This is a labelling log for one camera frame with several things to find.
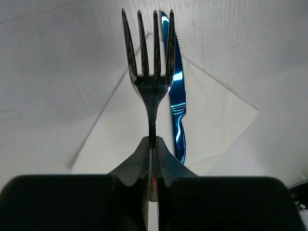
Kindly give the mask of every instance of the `white napkin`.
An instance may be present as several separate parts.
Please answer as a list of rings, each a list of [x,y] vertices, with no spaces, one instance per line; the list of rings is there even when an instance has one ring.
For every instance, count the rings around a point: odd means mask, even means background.
[[[152,64],[152,35],[147,38],[147,44],[149,63]],[[136,61],[140,67],[140,53]],[[183,118],[187,145],[185,165],[196,174],[203,175],[259,112],[187,59],[183,58],[182,61],[187,100],[187,114]],[[163,137],[169,151],[173,153],[168,96],[158,109],[156,133]],[[110,172],[128,158],[141,138],[147,135],[145,106],[134,91],[127,72],[88,136],[72,173]]]

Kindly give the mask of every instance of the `metal fork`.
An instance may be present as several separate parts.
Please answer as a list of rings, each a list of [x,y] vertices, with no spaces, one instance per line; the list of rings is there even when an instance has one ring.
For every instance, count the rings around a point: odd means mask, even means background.
[[[170,11],[170,17],[169,17],[170,26],[168,34],[165,75],[161,74],[160,41],[159,41],[157,11],[154,11],[154,73],[153,74],[149,73],[148,52],[146,47],[141,11],[138,11],[139,36],[141,44],[141,65],[142,65],[141,74],[137,73],[133,43],[124,9],[122,9],[122,21],[123,21],[130,81],[134,90],[142,99],[146,107],[148,122],[149,122],[150,147],[152,154],[151,165],[154,165],[157,110],[162,99],[168,94],[169,90],[171,89],[174,76],[175,27],[174,27],[173,10]],[[152,168],[151,172],[152,175],[151,175],[149,200],[155,202],[157,195],[157,182],[153,169],[154,168]]]

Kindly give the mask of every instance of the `knife blade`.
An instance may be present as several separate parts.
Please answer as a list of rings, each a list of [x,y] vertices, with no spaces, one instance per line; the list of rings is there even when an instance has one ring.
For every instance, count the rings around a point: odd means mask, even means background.
[[[169,18],[163,11],[161,12],[161,19],[163,27],[165,55],[167,55]],[[169,92],[169,98],[172,114],[174,154],[175,157],[182,164],[184,164],[186,157],[186,140],[182,124],[182,118],[186,114],[186,92],[183,64],[177,34],[175,34],[175,39],[175,68],[173,85]]]

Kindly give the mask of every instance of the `blue knife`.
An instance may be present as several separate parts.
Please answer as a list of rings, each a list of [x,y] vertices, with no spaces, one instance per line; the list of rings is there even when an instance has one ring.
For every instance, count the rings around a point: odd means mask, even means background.
[[[162,12],[161,18],[163,26],[165,54],[167,55],[169,19],[164,12]],[[173,85],[169,92],[169,97],[172,113],[174,153],[175,157],[182,164],[184,164],[186,157],[186,143],[182,118],[186,114],[186,92],[182,58],[177,34],[175,34],[175,67]]]

